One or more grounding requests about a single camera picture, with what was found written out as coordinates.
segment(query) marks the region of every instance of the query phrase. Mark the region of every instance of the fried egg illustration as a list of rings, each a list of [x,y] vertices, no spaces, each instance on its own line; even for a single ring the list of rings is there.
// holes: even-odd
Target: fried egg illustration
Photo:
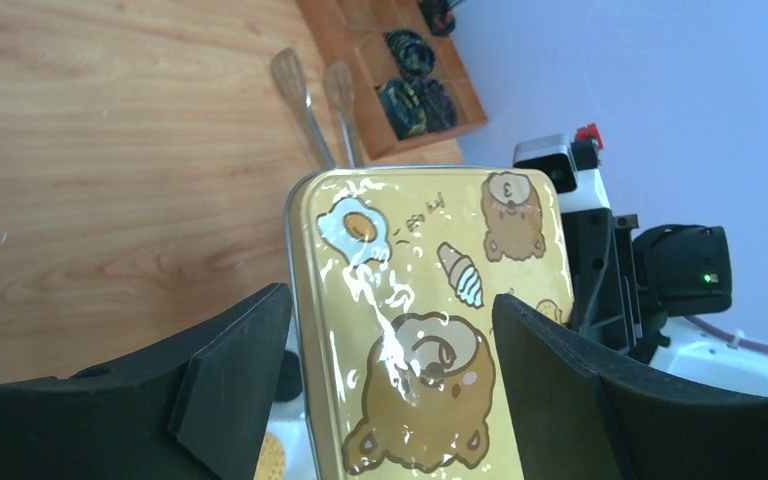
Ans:
[[[340,199],[331,211],[316,219],[322,238],[351,266],[370,260],[386,262],[392,250],[387,242],[387,219],[356,197]]]

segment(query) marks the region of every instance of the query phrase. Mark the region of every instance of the yellow box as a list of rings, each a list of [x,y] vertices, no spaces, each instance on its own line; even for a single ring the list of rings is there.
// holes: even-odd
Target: yellow box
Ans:
[[[558,197],[535,170],[334,170],[287,203],[319,478],[522,478],[492,330],[513,293],[565,323]]]

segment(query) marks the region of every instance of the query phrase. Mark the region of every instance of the bear illustration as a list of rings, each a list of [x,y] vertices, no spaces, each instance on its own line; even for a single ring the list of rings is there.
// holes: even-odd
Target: bear illustration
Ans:
[[[487,416],[496,370],[484,335],[465,319],[408,313],[373,344],[361,398],[363,418],[346,436],[351,475],[389,460],[432,473],[487,455]]]
[[[540,196],[527,175],[493,173],[481,185],[481,211],[487,225],[484,252],[487,260],[502,257],[524,261],[543,258],[543,210]]]

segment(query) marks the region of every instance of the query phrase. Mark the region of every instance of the round cookie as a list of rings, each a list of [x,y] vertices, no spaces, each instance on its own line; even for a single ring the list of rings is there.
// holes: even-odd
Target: round cookie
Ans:
[[[284,480],[287,472],[287,453],[281,439],[266,432],[257,458],[254,480]]]

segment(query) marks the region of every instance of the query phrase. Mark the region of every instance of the cookie illustration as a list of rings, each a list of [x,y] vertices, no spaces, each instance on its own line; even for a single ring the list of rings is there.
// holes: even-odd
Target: cookie illustration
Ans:
[[[561,311],[557,303],[548,298],[546,300],[541,300],[540,303],[537,304],[536,310],[548,317],[549,320],[556,323],[563,323],[564,312]]]
[[[455,290],[455,296],[461,302],[473,308],[484,306],[481,298],[481,275],[472,259],[443,242],[437,248],[437,258],[449,279],[449,286]]]
[[[386,459],[432,473],[487,455],[487,416],[496,369],[487,339],[466,319],[408,313],[391,323],[367,359],[363,418],[346,436],[343,466],[351,475]]]
[[[257,457],[254,480],[284,480],[286,471],[287,453],[284,451],[284,445],[278,437],[266,432],[260,455]]]
[[[481,211],[487,225],[487,260],[543,258],[543,210],[527,175],[492,173],[481,185]]]
[[[337,201],[331,211],[317,217],[316,226],[322,238],[340,252],[349,265],[390,260],[387,219],[356,197]]]

